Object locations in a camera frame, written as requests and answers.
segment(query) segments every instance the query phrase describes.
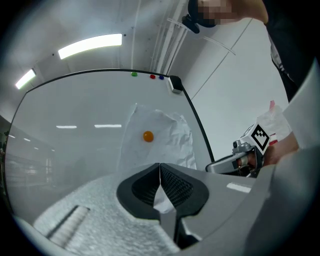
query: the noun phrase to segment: white plastic sheet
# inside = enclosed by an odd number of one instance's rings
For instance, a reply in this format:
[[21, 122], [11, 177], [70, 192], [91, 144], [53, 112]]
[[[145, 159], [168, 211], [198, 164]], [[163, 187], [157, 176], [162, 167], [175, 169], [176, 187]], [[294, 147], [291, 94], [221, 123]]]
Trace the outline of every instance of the white plastic sheet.
[[[152, 142], [143, 140], [146, 131]], [[196, 169], [192, 132], [185, 118], [177, 113], [136, 104], [126, 126], [118, 171], [154, 163], [170, 163]]]

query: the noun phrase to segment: crumpled plastic bag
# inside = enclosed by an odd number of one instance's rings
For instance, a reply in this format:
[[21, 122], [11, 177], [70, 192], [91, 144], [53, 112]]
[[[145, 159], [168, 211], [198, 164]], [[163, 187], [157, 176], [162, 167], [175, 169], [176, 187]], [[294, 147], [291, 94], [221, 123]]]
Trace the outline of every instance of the crumpled plastic bag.
[[[154, 139], [146, 142], [143, 133], [151, 131]], [[170, 163], [196, 169], [192, 132], [185, 118], [177, 113], [136, 104], [126, 126], [118, 164], [118, 172], [154, 164]], [[153, 207], [165, 214], [174, 210], [160, 185]]]
[[283, 140], [292, 132], [281, 107], [278, 105], [271, 106], [268, 112], [260, 115], [256, 120], [263, 125], [269, 136], [275, 134], [278, 141]]

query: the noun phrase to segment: white table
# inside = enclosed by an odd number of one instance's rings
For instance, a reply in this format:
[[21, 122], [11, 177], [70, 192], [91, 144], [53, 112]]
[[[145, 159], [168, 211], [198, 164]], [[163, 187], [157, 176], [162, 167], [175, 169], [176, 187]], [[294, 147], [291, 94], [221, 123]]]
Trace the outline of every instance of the white table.
[[131, 70], [92, 70], [27, 92], [13, 118], [10, 135], [15, 138], [9, 137], [6, 151], [6, 186], [13, 211], [32, 222], [82, 184], [116, 172], [135, 103], [183, 115], [192, 130], [197, 169], [204, 170], [213, 160], [207, 137], [189, 97], [172, 93], [168, 79], [158, 75], [151, 79], [143, 72], [133, 77]]

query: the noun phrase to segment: metal tool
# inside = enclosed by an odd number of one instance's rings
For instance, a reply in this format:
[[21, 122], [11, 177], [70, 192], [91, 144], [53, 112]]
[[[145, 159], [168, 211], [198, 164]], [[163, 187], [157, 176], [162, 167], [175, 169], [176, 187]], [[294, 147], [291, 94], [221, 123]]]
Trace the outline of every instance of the metal tool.
[[[216, 174], [233, 174], [237, 176], [257, 177], [264, 166], [264, 153], [270, 137], [261, 124], [250, 126], [245, 133], [233, 142], [232, 155], [228, 155], [206, 166], [206, 171]], [[248, 165], [248, 155], [254, 154], [256, 165]]]

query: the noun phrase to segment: ceiling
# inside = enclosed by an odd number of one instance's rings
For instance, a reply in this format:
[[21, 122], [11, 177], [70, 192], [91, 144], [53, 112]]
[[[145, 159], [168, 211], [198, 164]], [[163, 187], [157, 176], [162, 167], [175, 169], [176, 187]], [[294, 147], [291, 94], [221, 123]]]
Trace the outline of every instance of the ceiling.
[[[0, 115], [11, 122], [28, 90], [69, 73], [110, 68], [153, 71], [164, 41], [161, 35], [169, 27], [167, 18], [173, 16], [178, 2], [55, 0], [38, 5], [7, 45], [0, 67]], [[58, 50], [67, 45], [117, 33], [123, 35], [121, 46], [59, 58]], [[36, 77], [18, 90], [16, 82], [31, 68]]]

